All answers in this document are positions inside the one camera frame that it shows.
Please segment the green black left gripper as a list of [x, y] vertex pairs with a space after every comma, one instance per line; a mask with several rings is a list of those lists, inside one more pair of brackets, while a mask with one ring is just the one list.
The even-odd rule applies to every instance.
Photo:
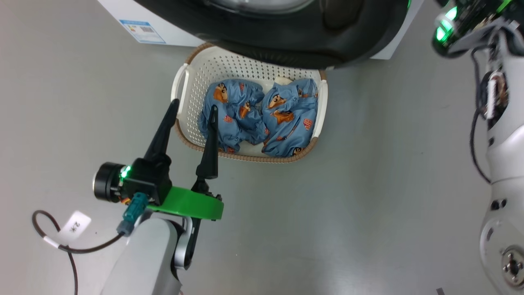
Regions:
[[[166, 154], [170, 132], [176, 123], [179, 99], [174, 99], [169, 104], [168, 110], [163, 117], [155, 136], [144, 156], [145, 159]], [[213, 195], [209, 191], [206, 179], [218, 177], [219, 156], [219, 130], [218, 130], [218, 108], [212, 106], [208, 118], [208, 137], [204, 146], [203, 156], [197, 167], [195, 181], [191, 189], [173, 186], [161, 205], [149, 204], [148, 209], [168, 213], [171, 215], [192, 217], [199, 220], [221, 220], [224, 211], [224, 203], [220, 195]]]

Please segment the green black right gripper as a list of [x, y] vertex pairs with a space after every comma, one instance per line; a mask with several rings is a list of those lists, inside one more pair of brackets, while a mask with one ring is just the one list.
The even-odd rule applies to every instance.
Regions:
[[522, 0], [437, 0], [432, 48], [441, 57], [458, 58], [474, 48], [496, 44], [505, 35], [509, 51], [523, 56]]

